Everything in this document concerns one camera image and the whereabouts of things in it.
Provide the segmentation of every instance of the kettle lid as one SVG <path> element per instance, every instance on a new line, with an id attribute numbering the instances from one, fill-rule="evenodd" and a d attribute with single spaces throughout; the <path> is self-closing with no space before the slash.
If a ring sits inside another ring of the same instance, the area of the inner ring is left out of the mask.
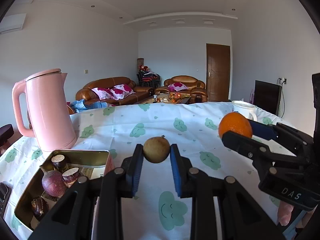
<path id="1" fill-rule="evenodd" d="M 55 73 L 55 72 L 61 72 L 61 69 L 59 68 L 53 68 L 53 69 L 48 69 L 48 70 L 44 70 L 44 71 L 40 71 L 38 73 L 35 73 L 31 76 L 28 76 L 25 81 L 27 82 L 28 80 L 30 79 L 33 79 L 33 78 L 36 78 L 36 77 L 39 77 L 39 76 L 43 76 L 43 75 L 46 75 L 46 74 L 50 74 L 50 73 Z"/>

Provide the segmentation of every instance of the white mug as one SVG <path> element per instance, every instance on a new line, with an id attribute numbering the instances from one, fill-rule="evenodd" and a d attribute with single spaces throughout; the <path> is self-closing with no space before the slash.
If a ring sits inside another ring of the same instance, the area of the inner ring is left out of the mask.
<path id="1" fill-rule="evenodd" d="M 245 118 L 257 121 L 257 116 L 254 113 L 256 106 L 244 101 L 232 101 L 233 112 L 238 112 L 242 114 Z"/>

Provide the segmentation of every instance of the power cord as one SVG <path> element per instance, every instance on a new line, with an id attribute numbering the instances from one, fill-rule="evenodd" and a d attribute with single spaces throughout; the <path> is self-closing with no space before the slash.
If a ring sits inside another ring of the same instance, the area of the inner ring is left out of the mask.
<path id="1" fill-rule="evenodd" d="M 283 117 L 283 115 L 284 115 L 284 111 L 285 111 L 285 102 L 284 102 L 284 94 L 283 94 L 283 82 L 282 82 L 282 84 L 281 84 L 281 94 L 282 94 L 282 98 L 283 98 L 283 113 L 282 113 L 282 116 L 281 116 L 281 118 Z"/>
<path id="2" fill-rule="evenodd" d="M 285 103 L 284 103 L 284 95 L 283 95 L 283 82 L 282 82 L 282 85 L 281 85 L 281 93 L 282 93 L 282 98 L 283 98 L 283 114 L 281 116 L 281 118 L 282 118 L 283 115 L 284 115 L 284 111 L 285 111 Z"/>

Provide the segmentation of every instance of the wooden door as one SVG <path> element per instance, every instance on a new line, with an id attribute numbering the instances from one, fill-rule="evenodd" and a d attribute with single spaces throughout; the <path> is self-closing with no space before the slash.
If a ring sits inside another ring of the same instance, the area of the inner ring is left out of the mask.
<path id="1" fill-rule="evenodd" d="M 224 101 L 229 98 L 230 46 L 207 44 L 208 101 Z"/>

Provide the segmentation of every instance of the wire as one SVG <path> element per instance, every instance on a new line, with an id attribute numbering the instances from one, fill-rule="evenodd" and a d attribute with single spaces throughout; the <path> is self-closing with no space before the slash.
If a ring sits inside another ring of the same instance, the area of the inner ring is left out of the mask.
<path id="1" fill-rule="evenodd" d="M 285 103 L 284 103 L 284 95 L 283 95 L 283 83 L 284 82 L 282 82 L 282 85 L 281 85 L 281 93 L 282 93 L 282 98 L 283 98 L 283 114 L 282 114 L 281 118 L 283 117 L 284 111 L 285 111 Z"/>

